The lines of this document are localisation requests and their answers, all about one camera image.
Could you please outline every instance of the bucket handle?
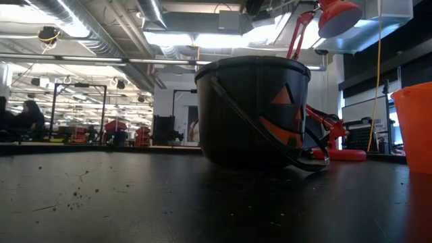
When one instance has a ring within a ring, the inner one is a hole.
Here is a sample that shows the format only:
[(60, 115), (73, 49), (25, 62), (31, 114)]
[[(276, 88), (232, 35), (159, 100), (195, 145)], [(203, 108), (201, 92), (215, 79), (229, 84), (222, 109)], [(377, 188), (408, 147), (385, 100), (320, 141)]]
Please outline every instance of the bucket handle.
[(318, 144), (318, 147), (324, 154), (324, 165), (308, 165), (303, 163), (296, 158), (293, 158), (287, 152), (287, 146), (282, 144), (280, 141), (276, 140), (268, 131), (260, 130), (258, 126), (254, 123), (254, 121), (240, 108), (237, 103), (228, 95), (227, 91), (218, 83), (217, 77), (211, 78), (211, 84), (213, 85), (213, 89), (215, 92), (226, 102), (231, 108), (253, 129), (260, 133), (268, 142), (270, 142), (279, 152), (281, 152), (288, 160), (291, 161), (291, 164), (303, 169), (305, 171), (316, 172), (324, 169), (330, 162), (330, 156), (327, 149), (323, 146), (323, 143), (318, 139), (315, 134), (313, 134), (308, 128), (305, 128), (305, 132)]

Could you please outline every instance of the orange bucket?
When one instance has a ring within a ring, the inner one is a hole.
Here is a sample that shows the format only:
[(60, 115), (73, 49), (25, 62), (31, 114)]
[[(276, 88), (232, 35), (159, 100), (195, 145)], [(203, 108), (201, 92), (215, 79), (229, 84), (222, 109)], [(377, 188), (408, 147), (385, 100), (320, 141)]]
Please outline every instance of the orange bucket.
[(411, 172), (432, 174), (432, 82), (403, 88), (391, 95), (398, 113), (406, 160)]

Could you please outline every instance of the debris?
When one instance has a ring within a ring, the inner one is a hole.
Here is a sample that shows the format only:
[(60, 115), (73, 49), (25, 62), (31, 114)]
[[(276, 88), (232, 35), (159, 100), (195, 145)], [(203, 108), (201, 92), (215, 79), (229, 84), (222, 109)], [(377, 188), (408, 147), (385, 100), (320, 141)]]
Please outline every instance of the debris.
[(50, 209), (50, 208), (52, 208), (52, 207), (56, 207), (56, 206), (58, 206), (58, 204), (57, 204), (57, 205), (53, 205), (53, 206), (43, 207), (43, 208), (41, 208), (41, 209), (34, 209), (34, 210), (32, 210), (32, 211), (33, 211), (33, 212), (36, 212), (36, 211), (40, 211), (40, 210), (44, 210), (44, 209)]

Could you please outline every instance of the lamp shade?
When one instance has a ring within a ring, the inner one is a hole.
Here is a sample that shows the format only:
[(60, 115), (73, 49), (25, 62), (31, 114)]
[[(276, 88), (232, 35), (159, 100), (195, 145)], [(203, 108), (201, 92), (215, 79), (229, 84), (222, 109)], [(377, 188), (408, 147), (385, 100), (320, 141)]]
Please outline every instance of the lamp shade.
[(319, 0), (323, 14), (319, 19), (319, 36), (332, 38), (354, 27), (362, 11), (355, 3), (340, 0)]

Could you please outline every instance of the lamp base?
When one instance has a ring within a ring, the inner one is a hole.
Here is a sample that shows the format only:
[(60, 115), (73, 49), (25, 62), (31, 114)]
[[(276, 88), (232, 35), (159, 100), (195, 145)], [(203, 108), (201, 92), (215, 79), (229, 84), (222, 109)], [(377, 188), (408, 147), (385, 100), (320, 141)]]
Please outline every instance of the lamp base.
[[(366, 152), (361, 150), (346, 149), (327, 149), (332, 161), (366, 161)], [(312, 148), (314, 159), (324, 159), (324, 154), (319, 148)]]

